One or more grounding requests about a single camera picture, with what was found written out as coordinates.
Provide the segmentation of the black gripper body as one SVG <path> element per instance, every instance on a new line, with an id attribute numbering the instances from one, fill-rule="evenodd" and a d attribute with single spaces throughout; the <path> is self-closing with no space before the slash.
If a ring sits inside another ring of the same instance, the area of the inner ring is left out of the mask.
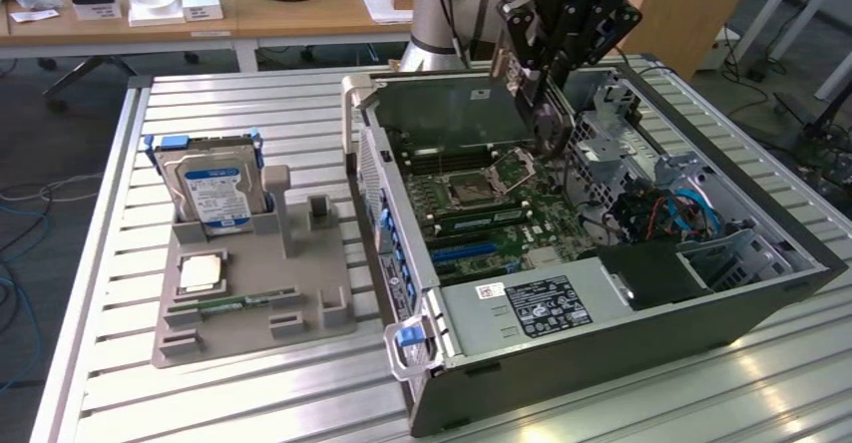
<path id="1" fill-rule="evenodd" d="M 627 0 L 535 0 L 536 37 L 553 54 L 605 54 L 636 26 Z"/>

